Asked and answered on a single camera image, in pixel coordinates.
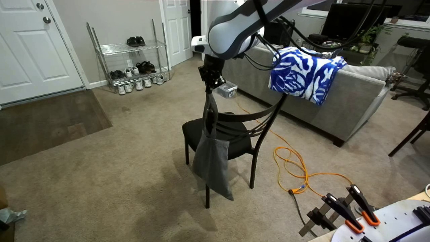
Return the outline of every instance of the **gray couch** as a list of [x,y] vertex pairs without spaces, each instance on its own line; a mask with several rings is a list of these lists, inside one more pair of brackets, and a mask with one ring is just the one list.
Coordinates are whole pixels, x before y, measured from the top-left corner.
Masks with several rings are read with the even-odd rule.
[[[262,46],[255,46],[247,55],[262,65],[271,65],[272,55]],[[345,66],[331,85],[326,101],[317,106],[306,99],[287,97],[282,112],[330,134],[335,145],[348,141],[374,113],[388,93],[385,79],[393,71],[392,67],[377,69],[374,75],[360,74],[362,67]],[[274,104],[279,94],[268,90],[270,71],[254,69],[248,61],[229,59],[223,69],[223,77],[239,86],[239,90],[266,102]]]

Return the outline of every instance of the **baseboard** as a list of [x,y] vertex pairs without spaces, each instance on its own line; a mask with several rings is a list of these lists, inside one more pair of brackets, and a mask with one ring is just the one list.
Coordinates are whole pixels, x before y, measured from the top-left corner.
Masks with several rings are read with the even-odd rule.
[[100,81],[96,81],[96,82],[90,82],[87,85],[87,89],[96,89],[96,87],[100,87],[100,86],[107,86],[107,81],[106,79],[100,79]]

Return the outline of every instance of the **black chair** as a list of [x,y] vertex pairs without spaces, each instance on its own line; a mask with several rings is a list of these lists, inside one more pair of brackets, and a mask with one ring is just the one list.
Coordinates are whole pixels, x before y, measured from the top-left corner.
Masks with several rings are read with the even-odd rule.
[[430,130],[430,112],[426,114],[426,117],[415,126],[415,129],[405,136],[404,140],[401,140],[397,147],[395,147],[388,156],[393,156],[407,141],[411,140],[411,144],[413,144],[426,130]]
[[[249,188],[254,188],[255,179],[255,168],[256,168],[256,157],[259,152],[259,147],[267,134],[274,118],[279,113],[279,109],[284,101],[286,95],[282,94],[279,101],[258,113],[251,114],[233,114],[233,113],[219,113],[217,124],[216,124],[216,138],[229,141],[228,147],[228,160],[239,157],[244,153],[252,156],[251,163],[251,176],[249,176]],[[247,129],[244,122],[256,121],[259,118],[264,118],[258,122],[252,129]],[[182,125],[182,133],[185,140],[185,163],[189,164],[188,147],[196,151],[197,144],[200,141],[200,134],[204,126],[204,120],[192,120]],[[251,137],[258,137],[255,147],[251,144]],[[205,186],[205,208],[209,207],[209,187]]]
[[404,74],[409,69],[415,69],[417,73],[423,75],[424,82],[417,89],[409,89],[407,86],[401,86],[401,82],[396,83],[391,90],[404,90],[404,93],[396,93],[392,99],[397,99],[399,97],[412,95],[423,104],[423,110],[430,109],[428,98],[430,95],[426,94],[426,90],[430,86],[430,40],[427,39],[417,39],[409,36],[401,36],[397,46],[416,48],[416,54],[413,59],[405,66]]

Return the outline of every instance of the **floor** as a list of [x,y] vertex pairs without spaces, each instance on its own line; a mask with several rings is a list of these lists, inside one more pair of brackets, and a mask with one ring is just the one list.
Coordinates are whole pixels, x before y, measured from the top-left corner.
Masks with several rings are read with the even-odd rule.
[[[268,134],[248,188],[249,156],[229,163],[233,202],[211,194],[185,165],[181,124],[201,116],[204,89],[198,59],[174,67],[172,81],[127,95],[108,89],[95,95],[111,128],[0,167],[0,190],[12,208],[26,208],[16,225],[16,241],[309,241],[292,199],[276,184],[272,149],[282,145]],[[239,113],[259,104],[237,95],[216,97],[220,110]],[[387,97],[365,126],[344,147],[279,116],[272,132],[284,137],[305,159],[309,172],[340,172],[356,183],[369,203],[383,207],[405,199],[428,183],[430,134],[387,153],[424,116],[413,101]],[[280,172],[280,184],[301,180]],[[345,196],[342,179],[310,180],[321,194]],[[322,204],[306,191],[297,196],[302,212]]]

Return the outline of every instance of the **gray cloth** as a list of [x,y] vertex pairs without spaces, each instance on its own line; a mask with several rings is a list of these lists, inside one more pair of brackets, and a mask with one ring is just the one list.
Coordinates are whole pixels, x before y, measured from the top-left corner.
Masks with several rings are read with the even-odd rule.
[[217,109],[212,94],[206,94],[202,114],[204,128],[192,163],[192,172],[215,192],[232,200],[227,179],[229,141],[216,138]]

